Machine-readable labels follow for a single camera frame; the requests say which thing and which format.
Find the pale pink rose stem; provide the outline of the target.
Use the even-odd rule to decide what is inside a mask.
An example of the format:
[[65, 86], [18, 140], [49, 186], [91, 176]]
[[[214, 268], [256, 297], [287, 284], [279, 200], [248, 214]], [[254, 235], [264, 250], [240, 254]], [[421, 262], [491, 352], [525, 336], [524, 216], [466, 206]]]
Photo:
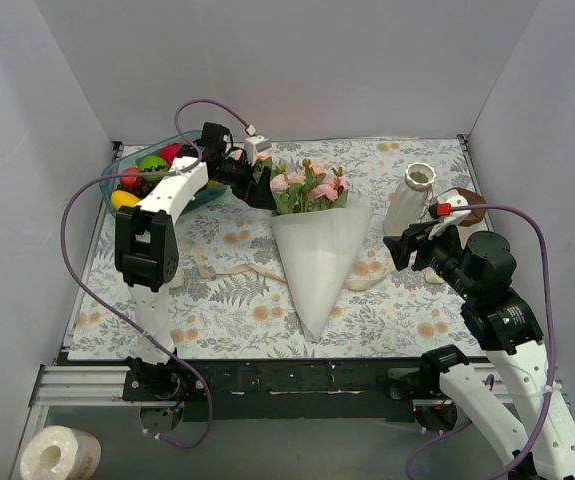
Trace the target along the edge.
[[318, 185], [317, 175], [310, 159], [304, 159], [302, 170], [287, 174], [286, 166], [279, 162], [271, 172], [270, 191], [274, 200], [274, 215], [308, 213], [313, 210], [313, 191]]

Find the peach rose stem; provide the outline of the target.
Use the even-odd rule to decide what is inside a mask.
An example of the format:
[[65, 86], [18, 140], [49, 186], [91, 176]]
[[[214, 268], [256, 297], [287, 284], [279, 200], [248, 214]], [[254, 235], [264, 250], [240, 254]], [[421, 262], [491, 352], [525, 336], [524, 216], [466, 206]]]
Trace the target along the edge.
[[255, 157], [254, 168], [256, 171], [263, 172], [264, 169], [272, 169], [273, 160], [268, 151], [259, 152]]

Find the cream ribbon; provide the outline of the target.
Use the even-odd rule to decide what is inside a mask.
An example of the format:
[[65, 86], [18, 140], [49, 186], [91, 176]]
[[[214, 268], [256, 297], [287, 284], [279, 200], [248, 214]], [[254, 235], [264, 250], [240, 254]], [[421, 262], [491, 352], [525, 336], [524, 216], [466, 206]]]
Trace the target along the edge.
[[[200, 245], [192, 246], [192, 256], [194, 264], [199, 275], [205, 280], [215, 280], [217, 277], [235, 276], [243, 273], [254, 272], [262, 277], [286, 284], [287, 280], [283, 275], [276, 273], [274, 270], [255, 264], [243, 263], [233, 268], [218, 271], [205, 263], [203, 249]], [[352, 292], [364, 292], [381, 283], [388, 275], [392, 267], [392, 261], [389, 260], [382, 268], [381, 272], [374, 279], [347, 279], [343, 282], [342, 288]]]

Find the white wrapping paper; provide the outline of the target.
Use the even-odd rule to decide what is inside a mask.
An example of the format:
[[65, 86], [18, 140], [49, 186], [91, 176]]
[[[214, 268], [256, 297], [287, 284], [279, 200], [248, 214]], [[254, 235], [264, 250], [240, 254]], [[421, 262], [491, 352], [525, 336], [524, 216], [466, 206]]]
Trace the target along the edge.
[[307, 341], [317, 343], [368, 233], [372, 209], [342, 208], [276, 216], [272, 231]]

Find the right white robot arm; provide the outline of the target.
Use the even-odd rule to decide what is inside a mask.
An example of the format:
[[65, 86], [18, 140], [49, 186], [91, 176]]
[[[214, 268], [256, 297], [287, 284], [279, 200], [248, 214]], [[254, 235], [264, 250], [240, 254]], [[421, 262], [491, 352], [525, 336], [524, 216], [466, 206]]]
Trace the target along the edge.
[[383, 239], [396, 269], [433, 269], [462, 299], [465, 326], [495, 367], [515, 406], [483, 386], [454, 345], [422, 356], [421, 389], [459, 405], [509, 466], [511, 479], [575, 479], [575, 422], [561, 392], [547, 382], [550, 361], [531, 307], [513, 290], [516, 261], [508, 241], [476, 232], [462, 244], [455, 227], [432, 235], [435, 223]]

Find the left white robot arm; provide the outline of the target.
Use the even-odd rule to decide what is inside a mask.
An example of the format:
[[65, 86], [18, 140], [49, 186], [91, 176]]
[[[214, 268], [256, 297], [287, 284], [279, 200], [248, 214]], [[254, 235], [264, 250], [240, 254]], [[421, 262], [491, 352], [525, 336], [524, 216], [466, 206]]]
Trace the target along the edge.
[[170, 399], [183, 386], [172, 367], [175, 345], [168, 314], [179, 265], [175, 223], [190, 204], [206, 197], [211, 183], [230, 187], [254, 208], [273, 209], [267, 164], [271, 146], [249, 128], [243, 146], [237, 147], [226, 127], [207, 122], [197, 140], [169, 143], [142, 159], [138, 170], [146, 176], [146, 196], [133, 205], [114, 206], [115, 264], [135, 303], [135, 323], [144, 333], [127, 363], [138, 385], [157, 399]]

